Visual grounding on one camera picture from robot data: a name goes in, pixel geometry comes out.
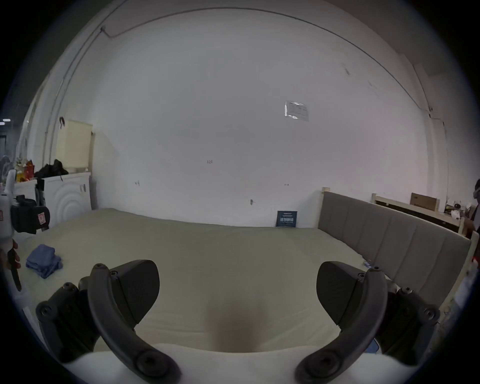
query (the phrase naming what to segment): black bag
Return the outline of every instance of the black bag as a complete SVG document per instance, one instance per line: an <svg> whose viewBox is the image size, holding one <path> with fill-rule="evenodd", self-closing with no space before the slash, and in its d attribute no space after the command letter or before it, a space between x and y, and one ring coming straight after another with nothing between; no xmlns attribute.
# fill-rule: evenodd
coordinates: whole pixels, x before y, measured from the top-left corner
<svg viewBox="0 0 480 384"><path fill-rule="evenodd" d="M40 171L35 172L34 176L37 179L44 179L52 176L68 175L68 171L63 169L61 161L55 159L52 164L46 164Z"/></svg>

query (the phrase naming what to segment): blue sign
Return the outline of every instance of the blue sign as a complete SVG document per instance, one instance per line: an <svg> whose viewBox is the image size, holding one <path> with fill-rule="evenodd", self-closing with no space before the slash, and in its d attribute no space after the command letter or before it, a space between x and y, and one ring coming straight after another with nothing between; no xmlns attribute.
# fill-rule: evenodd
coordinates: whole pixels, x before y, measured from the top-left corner
<svg viewBox="0 0 480 384"><path fill-rule="evenodd" d="M295 228L297 226L297 211L277 211L276 226Z"/></svg>

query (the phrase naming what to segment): cardboard box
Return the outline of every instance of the cardboard box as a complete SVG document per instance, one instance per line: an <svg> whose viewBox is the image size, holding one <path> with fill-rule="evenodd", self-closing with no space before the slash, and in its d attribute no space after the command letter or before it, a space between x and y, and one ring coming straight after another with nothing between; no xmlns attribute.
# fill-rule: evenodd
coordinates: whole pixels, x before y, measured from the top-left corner
<svg viewBox="0 0 480 384"><path fill-rule="evenodd" d="M410 204L416 207L422 207L431 211L438 212L440 200L435 199L434 197L419 195L418 193L412 193L412 196L410 197Z"/></svg>

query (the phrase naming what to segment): person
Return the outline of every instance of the person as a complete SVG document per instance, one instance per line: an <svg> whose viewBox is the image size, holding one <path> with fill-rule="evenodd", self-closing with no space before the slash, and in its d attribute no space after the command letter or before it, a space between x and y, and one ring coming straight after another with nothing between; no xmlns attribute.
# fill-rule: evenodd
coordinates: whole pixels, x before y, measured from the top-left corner
<svg viewBox="0 0 480 384"><path fill-rule="evenodd" d="M467 237L471 237L473 231L480 232L480 213L479 213L479 206L480 206L480 179L478 179L477 183L475 184L475 190L473 192L473 198L477 199L479 203L473 212L472 217L465 218L465 228L467 229ZM477 244L477 248L474 253L474 259L480 263L480 246Z"/></svg>

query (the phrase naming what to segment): clothing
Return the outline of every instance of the clothing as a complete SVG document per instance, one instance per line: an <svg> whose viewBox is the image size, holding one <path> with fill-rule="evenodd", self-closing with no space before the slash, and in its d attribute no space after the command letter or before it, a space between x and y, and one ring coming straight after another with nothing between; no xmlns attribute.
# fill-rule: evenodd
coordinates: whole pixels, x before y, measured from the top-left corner
<svg viewBox="0 0 480 384"><path fill-rule="evenodd" d="M477 212L479 210L479 206L477 205L477 208L475 208L475 212L472 215L472 220L473 220L473 226L475 227L475 230L478 232L480 228L480 214L477 215Z"/></svg>
<svg viewBox="0 0 480 384"><path fill-rule="evenodd" d="M55 248L45 244L40 244L32 251L30 256L27 257L25 265L27 268L33 269L43 279L46 279L57 269L63 268L60 257L55 254Z"/></svg>

